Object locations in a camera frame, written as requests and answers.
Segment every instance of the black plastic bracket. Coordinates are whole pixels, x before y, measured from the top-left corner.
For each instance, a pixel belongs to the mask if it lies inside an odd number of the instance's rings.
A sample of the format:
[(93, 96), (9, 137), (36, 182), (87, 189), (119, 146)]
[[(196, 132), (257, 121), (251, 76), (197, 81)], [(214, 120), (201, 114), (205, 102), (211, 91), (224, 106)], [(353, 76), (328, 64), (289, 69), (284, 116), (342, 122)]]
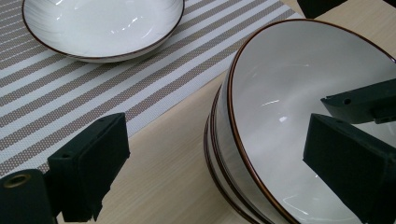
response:
[(307, 19), (314, 19), (347, 0), (297, 0)]
[(338, 119), (359, 124), (396, 120), (396, 78), (320, 100)]
[(125, 115), (96, 120), (48, 157), (44, 175), (25, 170), (0, 179), (0, 223), (54, 224), (60, 212), (66, 222), (96, 220), (129, 156)]
[(394, 223), (396, 148), (340, 119), (312, 114), (304, 162), (362, 223)]

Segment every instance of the screw hole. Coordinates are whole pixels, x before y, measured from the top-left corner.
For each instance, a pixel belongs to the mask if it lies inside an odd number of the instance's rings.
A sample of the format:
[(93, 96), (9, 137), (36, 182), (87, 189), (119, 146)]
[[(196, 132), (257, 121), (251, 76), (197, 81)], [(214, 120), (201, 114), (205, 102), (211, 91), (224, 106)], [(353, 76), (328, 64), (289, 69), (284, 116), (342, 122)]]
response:
[(350, 99), (345, 99), (343, 103), (344, 103), (344, 105), (350, 105), (350, 103), (352, 103), (352, 101)]
[(67, 158), (70, 158), (71, 156), (70, 156), (70, 154), (68, 154), (68, 153), (64, 153), (63, 155), (62, 155), (62, 158), (64, 158), (64, 159), (67, 159)]
[(30, 179), (30, 175), (14, 175), (4, 183), (6, 189), (13, 189), (25, 184)]

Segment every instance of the light wood surface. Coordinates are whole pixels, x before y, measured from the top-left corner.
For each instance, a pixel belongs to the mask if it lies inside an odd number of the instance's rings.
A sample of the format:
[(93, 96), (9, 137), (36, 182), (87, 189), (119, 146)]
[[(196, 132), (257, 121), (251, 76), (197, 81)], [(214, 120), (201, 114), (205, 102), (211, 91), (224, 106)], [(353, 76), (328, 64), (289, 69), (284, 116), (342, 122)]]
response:
[[(301, 13), (296, 0), (283, 2)], [(348, 0), (318, 20), (344, 26), (396, 55), (396, 9), (381, 0)], [(130, 138), (131, 158), (96, 223), (247, 223), (220, 195), (203, 151), (205, 121), (224, 75)]]

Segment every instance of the striped placemat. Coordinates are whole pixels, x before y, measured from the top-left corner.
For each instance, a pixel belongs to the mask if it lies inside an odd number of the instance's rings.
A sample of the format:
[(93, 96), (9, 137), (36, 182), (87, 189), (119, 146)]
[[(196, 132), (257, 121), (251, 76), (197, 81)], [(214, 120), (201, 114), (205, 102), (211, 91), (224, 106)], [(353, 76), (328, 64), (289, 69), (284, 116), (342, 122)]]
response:
[(83, 63), (24, 27), (21, 0), (0, 3), (0, 176), (48, 170), (47, 157), (94, 120), (125, 112), (132, 135), (225, 71), (267, 23), (300, 17), (278, 0), (186, 0), (174, 34), (144, 59)]

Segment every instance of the white bowl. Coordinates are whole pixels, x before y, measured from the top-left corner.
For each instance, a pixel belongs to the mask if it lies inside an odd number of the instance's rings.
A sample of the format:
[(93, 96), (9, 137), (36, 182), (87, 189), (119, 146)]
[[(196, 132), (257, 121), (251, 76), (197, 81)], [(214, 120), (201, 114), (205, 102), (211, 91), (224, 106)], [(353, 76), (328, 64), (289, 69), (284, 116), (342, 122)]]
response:
[[(210, 116), (220, 186), (259, 223), (361, 223), (303, 162), (309, 119), (329, 115), (320, 98), (395, 74), (384, 50), (341, 27), (290, 20), (260, 29), (238, 50)], [(356, 126), (396, 147), (396, 122)]]
[(183, 0), (24, 0), (30, 33), (49, 49), (93, 63), (141, 56), (175, 30)]

